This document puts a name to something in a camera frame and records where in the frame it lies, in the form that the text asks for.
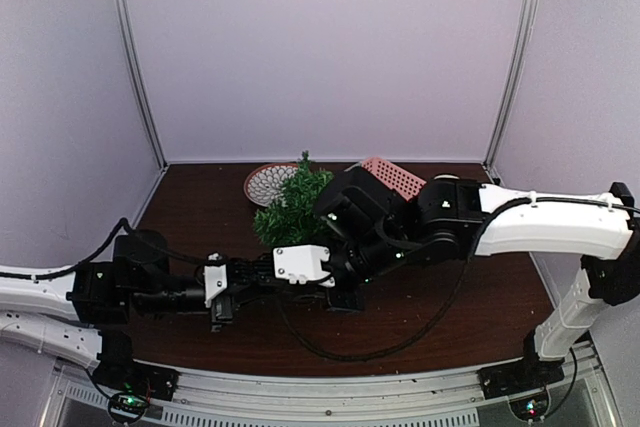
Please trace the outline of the small green christmas tree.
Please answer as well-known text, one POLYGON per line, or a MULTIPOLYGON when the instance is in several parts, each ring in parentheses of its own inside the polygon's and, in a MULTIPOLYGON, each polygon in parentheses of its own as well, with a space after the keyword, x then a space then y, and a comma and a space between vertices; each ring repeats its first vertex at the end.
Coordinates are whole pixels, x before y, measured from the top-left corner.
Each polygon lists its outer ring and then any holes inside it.
POLYGON ((296 173, 283 181, 278 197, 254 216, 253 230, 268 248, 313 244, 330 235, 313 207, 334 174, 317 168, 308 151, 296 165, 296 173))

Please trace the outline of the pink plastic basket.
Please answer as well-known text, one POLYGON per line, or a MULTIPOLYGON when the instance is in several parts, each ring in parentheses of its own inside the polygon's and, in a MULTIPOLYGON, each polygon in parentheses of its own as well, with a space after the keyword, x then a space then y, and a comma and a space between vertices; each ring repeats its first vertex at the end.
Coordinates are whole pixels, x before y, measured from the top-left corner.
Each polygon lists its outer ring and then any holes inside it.
POLYGON ((426 184, 424 179, 381 157, 369 157, 357 162, 347 170, 355 167, 362 167, 386 187, 396 191, 406 201, 415 198, 426 184))

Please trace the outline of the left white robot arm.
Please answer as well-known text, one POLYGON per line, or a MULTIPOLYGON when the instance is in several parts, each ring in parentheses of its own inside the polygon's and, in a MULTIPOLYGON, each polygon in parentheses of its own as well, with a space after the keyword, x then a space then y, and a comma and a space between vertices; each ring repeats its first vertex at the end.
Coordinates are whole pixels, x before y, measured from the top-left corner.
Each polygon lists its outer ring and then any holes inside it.
POLYGON ((100 327, 94 364, 123 391, 137 389, 144 371, 132 360, 130 338, 119 331, 130 314, 204 315, 213 328, 233 318, 234 308, 284 286, 271 256, 247 261, 214 254, 199 260, 169 249, 151 230, 115 233, 105 242, 113 257, 95 254, 79 263, 44 271, 4 267, 1 305, 17 313, 100 327))

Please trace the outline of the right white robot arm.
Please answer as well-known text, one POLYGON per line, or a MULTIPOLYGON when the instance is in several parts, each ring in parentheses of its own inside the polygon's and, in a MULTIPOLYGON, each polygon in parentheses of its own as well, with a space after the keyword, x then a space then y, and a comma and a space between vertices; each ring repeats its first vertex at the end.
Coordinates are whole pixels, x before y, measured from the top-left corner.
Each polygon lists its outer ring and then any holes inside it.
POLYGON ((622 183, 597 195, 517 191, 451 177, 426 182, 410 200, 353 167, 321 191, 313 213, 342 240, 322 248, 312 279, 353 289, 404 264, 471 261, 513 252, 578 254, 570 291, 527 340, 513 366, 535 387, 608 306, 639 295, 639 211, 622 183))

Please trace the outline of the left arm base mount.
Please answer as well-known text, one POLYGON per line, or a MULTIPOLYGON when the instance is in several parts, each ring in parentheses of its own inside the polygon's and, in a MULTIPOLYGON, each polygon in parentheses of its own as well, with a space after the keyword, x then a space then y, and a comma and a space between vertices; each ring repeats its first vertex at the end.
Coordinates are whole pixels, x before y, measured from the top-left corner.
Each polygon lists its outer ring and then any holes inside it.
POLYGON ((133 359, 130 337, 119 331, 101 331, 98 364, 85 370, 94 388, 107 400, 109 417, 119 426, 140 421, 152 400, 171 401, 179 372, 133 359))

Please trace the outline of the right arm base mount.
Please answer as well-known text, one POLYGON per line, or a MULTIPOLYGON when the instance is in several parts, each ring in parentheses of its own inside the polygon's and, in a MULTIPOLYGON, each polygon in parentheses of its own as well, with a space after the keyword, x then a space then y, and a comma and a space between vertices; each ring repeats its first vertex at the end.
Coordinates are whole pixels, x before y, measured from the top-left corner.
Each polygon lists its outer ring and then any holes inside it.
POLYGON ((561 362, 528 364, 523 359, 481 368, 477 375, 486 400, 506 397, 511 413, 529 424, 551 412, 548 387, 564 379, 561 362))

